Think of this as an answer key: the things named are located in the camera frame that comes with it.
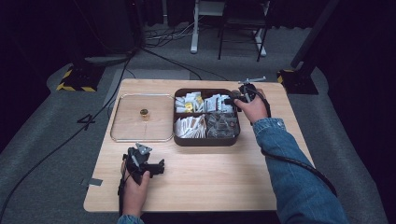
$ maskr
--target person's left hand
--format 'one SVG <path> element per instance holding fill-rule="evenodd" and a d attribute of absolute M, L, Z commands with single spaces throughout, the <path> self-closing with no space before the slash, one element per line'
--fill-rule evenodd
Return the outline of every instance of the person's left hand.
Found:
<path fill-rule="evenodd" d="M 123 173 L 123 169 L 125 169 L 125 161 L 122 162 L 121 173 Z M 126 170 L 122 214 L 140 217 L 148 195 L 149 171 L 143 173 L 140 185 L 136 184 L 129 175 L 128 170 Z"/>

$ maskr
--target yellow black tape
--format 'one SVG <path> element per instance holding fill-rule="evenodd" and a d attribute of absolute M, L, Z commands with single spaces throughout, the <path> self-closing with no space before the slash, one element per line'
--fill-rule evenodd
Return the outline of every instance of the yellow black tape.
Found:
<path fill-rule="evenodd" d="M 277 71 L 277 72 L 276 72 L 277 82 L 283 85 L 283 77 L 282 77 L 282 74 L 285 74 L 285 73 L 293 73 L 293 72 L 294 72 L 294 70 L 289 70 L 289 69 L 283 69 L 283 70 Z"/>
<path fill-rule="evenodd" d="M 61 82 L 56 88 L 57 91 L 97 91 L 97 83 L 92 86 L 87 84 L 78 84 L 73 81 L 73 66 L 69 67 L 67 72 L 64 74 Z"/>

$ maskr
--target vr controller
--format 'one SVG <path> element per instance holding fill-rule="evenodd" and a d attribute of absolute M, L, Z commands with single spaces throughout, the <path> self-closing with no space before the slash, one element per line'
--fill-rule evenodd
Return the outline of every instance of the vr controller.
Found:
<path fill-rule="evenodd" d="M 257 94 L 259 94 L 260 98 L 262 98 L 262 101 L 264 102 L 265 108 L 267 109 L 268 118 L 271 118 L 271 109 L 270 109 L 270 105 L 268 104 L 268 101 L 264 99 L 264 97 L 259 92 L 257 92 L 256 87 L 250 83 L 250 81 L 259 81 L 264 79 L 265 77 L 251 79 L 251 80 L 247 78 L 247 80 L 239 82 L 239 83 L 243 83 L 243 85 L 238 88 L 239 91 L 232 91 L 232 95 L 230 95 L 230 99 L 224 100 L 224 104 L 235 106 L 237 111 L 241 112 L 242 111 L 241 108 L 239 108 L 233 102 L 233 100 L 238 99 L 244 103 L 250 103 L 252 100 L 254 100 L 254 98 L 256 98 Z"/>
<path fill-rule="evenodd" d="M 126 159 L 126 168 L 131 174 L 134 182 L 140 185 L 142 181 L 142 175 L 146 171 L 149 171 L 150 178 L 155 175 L 163 174 L 165 169 L 165 160 L 162 159 L 158 164 L 149 164 L 149 152 L 152 150 L 150 147 L 143 146 L 136 143 L 136 147 L 128 148 L 128 155 L 124 154 L 122 159 Z"/>

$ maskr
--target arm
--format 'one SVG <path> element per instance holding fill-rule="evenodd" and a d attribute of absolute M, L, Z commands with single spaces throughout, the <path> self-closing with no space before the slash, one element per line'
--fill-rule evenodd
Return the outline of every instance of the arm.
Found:
<path fill-rule="evenodd" d="M 146 201 L 149 186 L 149 171 L 146 171 L 142 176 L 140 185 L 136 184 L 129 172 L 126 170 L 125 161 L 121 166 L 121 173 L 126 174 L 124 178 L 125 189 L 123 197 L 122 216 L 118 220 L 118 224 L 144 224 L 140 219 L 142 208 Z"/>
<path fill-rule="evenodd" d="M 270 154 L 310 164 L 293 136 L 286 132 L 283 120 L 267 118 L 260 97 L 248 104 L 239 100 L 234 102 L 253 123 L 253 131 L 261 148 Z M 270 158 L 265 160 L 282 223 L 348 223 L 342 205 L 315 175 L 294 164 Z"/>

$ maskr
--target hazard tape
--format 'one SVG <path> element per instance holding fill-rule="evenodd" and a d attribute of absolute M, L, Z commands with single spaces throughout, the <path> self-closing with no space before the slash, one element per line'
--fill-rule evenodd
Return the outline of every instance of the hazard tape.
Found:
<path fill-rule="evenodd" d="M 73 71 L 73 66 L 69 67 L 67 72 L 64 74 L 64 77 L 56 88 L 57 91 L 97 91 L 96 87 L 92 86 L 78 86 L 78 85 L 69 85 L 67 84 L 68 79 L 71 78 L 71 74 Z"/>
<path fill-rule="evenodd" d="M 288 70 L 288 69 L 284 69 L 284 70 L 280 70 L 276 72 L 276 78 L 277 78 L 277 82 L 283 85 L 283 77 L 282 75 L 285 73 L 293 73 L 294 70 Z"/>

